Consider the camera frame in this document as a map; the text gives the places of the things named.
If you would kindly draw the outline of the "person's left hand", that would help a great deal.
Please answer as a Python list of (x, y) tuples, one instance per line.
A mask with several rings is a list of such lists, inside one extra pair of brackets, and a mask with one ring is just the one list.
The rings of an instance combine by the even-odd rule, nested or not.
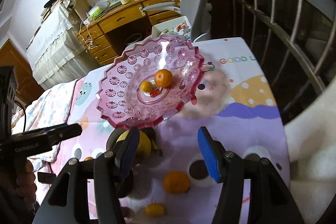
[(32, 223), (35, 217), (37, 186), (33, 165), (23, 163), (18, 170), (1, 166), (1, 223)]

